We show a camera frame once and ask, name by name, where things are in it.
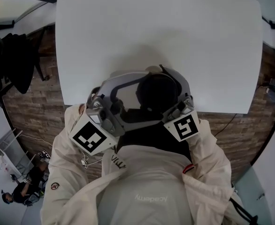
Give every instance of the black chair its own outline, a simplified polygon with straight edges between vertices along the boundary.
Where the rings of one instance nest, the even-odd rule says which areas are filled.
[[[2,96],[13,86],[22,94],[27,92],[34,67],[42,81],[49,79],[48,76],[43,76],[39,65],[39,58],[44,54],[38,53],[46,29],[47,27],[43,28],[35,46],[25,34],[12,35],[10,33],[3,39],[0,38],[0,107],[3,107]],[[3,78],[6,83],[10,81],[10,84],[4,88]]]

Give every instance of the black and white square marker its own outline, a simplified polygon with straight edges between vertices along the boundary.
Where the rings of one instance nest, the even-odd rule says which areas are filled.
[[[180,139],[186,139],[198,132],[192,115],[188,115],[187,117],[174,122],[174,126]]]
[[[92,153],[107,137],[89,121],[73,136],[73,139]]]

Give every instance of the gray shirt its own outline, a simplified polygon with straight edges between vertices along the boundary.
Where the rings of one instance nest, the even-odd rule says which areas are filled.
[[[145,146],[119,151],[128,171],[106,188],[98,206],[100,225],[190,225],[183,155]]]

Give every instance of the person in black clothes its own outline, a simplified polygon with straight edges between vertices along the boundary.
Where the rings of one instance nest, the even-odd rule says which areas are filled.
[[[44,172],[48,166],[47,162],[41,163],[38,167],[32,168],[27,176],[27,182],[17,182],[17,187],[12,194],[4,193],[2,199],[5,203],[10,204],[12,202],[24,203],[33,193],[38,192],[40,181],[44,177]]]

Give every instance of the white table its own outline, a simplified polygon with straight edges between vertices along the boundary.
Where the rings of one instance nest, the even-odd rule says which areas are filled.
[[[58,0],[64,103],[86,102],[122,69],[163,64],[189,82],[203,112],[247,113],[262,55],[256,0]]]

